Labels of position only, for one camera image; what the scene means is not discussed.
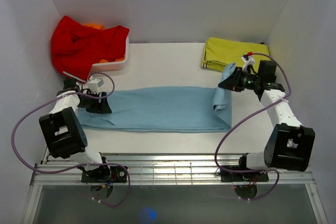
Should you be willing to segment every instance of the light blue fabric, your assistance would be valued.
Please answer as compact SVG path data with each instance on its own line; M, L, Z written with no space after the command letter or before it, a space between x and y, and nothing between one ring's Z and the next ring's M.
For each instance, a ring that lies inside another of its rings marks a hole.
M228 65L222 80L235 65ZM155 87L115 91L108 97L112 114L78 109L81 125L136 132L225 132L231 127L231 91L222 88Z

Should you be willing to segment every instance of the white wall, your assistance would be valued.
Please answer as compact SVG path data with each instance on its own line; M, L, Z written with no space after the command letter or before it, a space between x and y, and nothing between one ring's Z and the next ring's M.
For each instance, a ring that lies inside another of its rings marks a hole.
M336 223L336 0L289 0L268 44L289 76L292 109L316 132L310 165L328 221Z
M262 42L287 0L53 0L79 22L125 25L132 42Z
M49 40L60 19L51 0L0 0L0 222L19 223L31 171L10 146L14 124L28 111L55 97L61 80L49 60ZM31 164L39 162L45 143L38 118L19 128L17 146Z

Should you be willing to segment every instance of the folded blue towel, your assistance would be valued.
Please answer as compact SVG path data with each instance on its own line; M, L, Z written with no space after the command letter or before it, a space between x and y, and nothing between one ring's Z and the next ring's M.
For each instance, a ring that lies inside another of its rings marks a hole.
M235 69L228 65L221 81ZM81 125L136 132L224 132L231 127L231 91L222 88L155 87L115 91L112 114L78 109Z

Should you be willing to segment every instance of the white table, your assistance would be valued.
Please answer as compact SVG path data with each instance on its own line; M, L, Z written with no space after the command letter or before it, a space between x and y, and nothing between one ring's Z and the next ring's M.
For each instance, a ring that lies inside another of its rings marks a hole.
M158 86L218 85L221 73L201 68L202 43L131 44L124 70L108 72L116 90ZM111 90L105 80L104 91ZM233 92L233 124L261 109L253 91ZM263 112L236 129L220 153L263 151L272 124ZM134 133L85 129L90 147L102 153L213 154L224 133Z

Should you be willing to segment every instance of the cable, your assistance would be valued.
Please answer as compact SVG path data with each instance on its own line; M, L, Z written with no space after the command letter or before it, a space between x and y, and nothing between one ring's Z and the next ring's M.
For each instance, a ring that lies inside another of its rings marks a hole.
M285 100L286 98L288 98L288 97L292 94L292 89L291 89L291 87L290 87L290 84L289 84L289 81L288 81L288 78L287 78L287 75L286 75L284 69L282 68L282 66L281 66L281 65L280 65L280 64L279 64L273 57L271 57L271 56L269 56L269 55L267 55L267 54L264 54L264 53L262 53L262 52L249 52L248 55L249 55L249 56L252 56L252 55L262 55L262 56L265 56L265 57L269 58L270 60L274 61L274 62L277 64L277 66L279 67L279 69L281 70L281 72L282 72L282 74L283 74L283 76L284 76L284 78L285 78L285 81L286 81L286 84L287 84L287 87L288 87L288 93L285 94L285 96L282 97L281 99L275 101L274 103L272 103L272 104L270 104L270 105L268 105L268 106L266 106L266 107L264 107L264 108L262 108L262 109L260 109L260 110L258 110L258 111L256 111L256 112L252 113L251 115L248 115L247 117L245 117L244 119L242 119L240 122L238 122L236 125L234 125L234 126L233 126L233 127L232 127L232 128L231 128L231 129L230 129L224 136L223 136L223 138L222 138L221 141L219 142L219 144L218 144L218 146L217 146L217 148L216 148L216 151L215 151L215 163L216 163L216 165L217 165L220 169L222 169L222 170L224 170L224 171L226 171L226 172L230 172L230 173L256 173L256 172L262 172L262 170L230 170L230 169L227 169L227 168L221 166L221 165L218 163L218 159L217 159L217 157L218 157L219 149L220 149L220 147L222 146L223 142L227 139L227 137L228 137L228 136L229 136L235 129L237 129L239 126L241 126L241 125L242 125L243 123L245 123L247 120L249 120L249 119L252 118L253 116L255 116L255 115L257 115L257 114L259 114L259 113L261 113L261 112L263 112L263 111L268 110L270 107L272 107L272 106L274 106L274 105L276 105L276 104L282 102L283 100ZM271 191L274 190L274 188L276 187L276 185L277 185L278 182L279 182L280 174L279 174L279 172L278 172L276 169L268 169L268 170L266 170L266 171L267 171L267 172L276 172L276 173L277 173L277 179L276 179L274 185L273 185L273 186L272 186L266 193L264 193L263 195L261 195L261 196L259 196L259 197L256 197L256 198L253 198L253 199L247 199L247 198L242 198L242 199L244 199L244 200L258 200L258 199L262 199L262 198L264 198L265 196L267 196Z
M22 123L22 121L23 121L24 119L26 119L27 117L29 117L29 116L30 116L31 114L33 114L34 112L36 112L36 111L42 109L43 107L45 107L45 106L47 106L47 105L49 105L49 104L51 104L51 103L53 103L53 102L56 102L57 100L62 99L62 98L65 97L65 96L76 94L76 95L81 95L82 97L88 97L88 98L91 98L91 99L99 100L99 99L107 98L107 97L109 97L110 95L112 95L113 92L114 92L114 90L115 90L115 88L116 88L116 85L114 84L113 79L112 79L109 75L107 75L106 73L102 73L102 72L95 72L95 73L92 73L91 75L93 75L93 74L97 74L97 73L102 74L102 75L108 77L108 78L110 79L110 81L112 82L112 84L113 84L113 88L112 88L111 92L108 93L107 95L104 95L104 96L102 96L102 97L93 97L93 96L91 96L91 95L84 94L84 93L80 93L80 92L67 93L67 94L64 94L63 96L60 95L59 97L56 97L56 98L52 99L51 101L46 102L46 103L42 104L41 106L39 106L39 107L37 107L37 108L31 110L30 112L28 112L27 114L25 114L25 115L24 115L24 116L23 116L23 117L22 117L22 118L15 124L15 126L14 126L14 128L13 128L13 131L12 131L12 135L11 135L11 137L10 137L10 139L11 139L12 149L13 149L14 154L16 155L16 157L17 157L17 158L20 160L20 162L21 162L22 164L24 164L27 168L31 169L32 171L34 171L34 172L36 172L36 173L42 173L42 174L56 174L56 173L63 173L63 172L66 172L66 171L71 170L71 169L74 169L74 168L78 168L78 167L82 167L82 166L87 166L87 165L88 165L88 164L78 164L78 165L74 165L74 166L71 166L71 167L68 167L68 168L65 168L65 169L55 170L55 171L36 169L35 167L29 165L29 164L28 164L28 163L21 157L20 153L18 152L18 150L17 150L17 148L16 148L16 145L15 145L15 133L16 133L16 131L17 131L17 128L20 126L20 124ZM126 196L125 196L119 203L117 203L117 204L109 204L109 203L107 203L107 202L106 202L106 204L105 204L105 205L108 205L108 206L110 206L110 207L117 207L117 206L121 205L121 204L127 199L128 195L129 195L129 193L130 193L130 189L131 189L131 178L130 178L130 174L128 173L127 169L126 169L124 166L122 166L122 165L120 165L120 164L115 164L115 163L102 163L102 164L90 164L90 165L92 165L92 166L106 166L106 165L107 165L107 166L109 166L109 165L119 166L119 167L121 167L121 168L126 172L126 174L127 174L127 178L128 178L128 188L127 188L127 194L126 194Z

